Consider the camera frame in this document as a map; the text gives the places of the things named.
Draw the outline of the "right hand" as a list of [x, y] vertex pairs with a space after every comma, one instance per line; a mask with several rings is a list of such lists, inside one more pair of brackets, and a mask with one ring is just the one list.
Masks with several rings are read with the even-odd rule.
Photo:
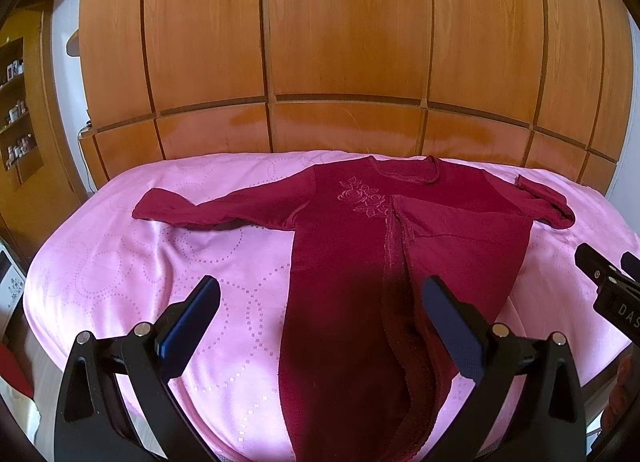
[[615, 423], [627, 410], [630, 397], [626, 385], [633, 374], [632, 356], [628, 355], [620, 360], [618, 365], [616, 384], [610, 396], [608, 396], [608, 403], [601, 416], [600, 427], [602, 433], [612, 430]]

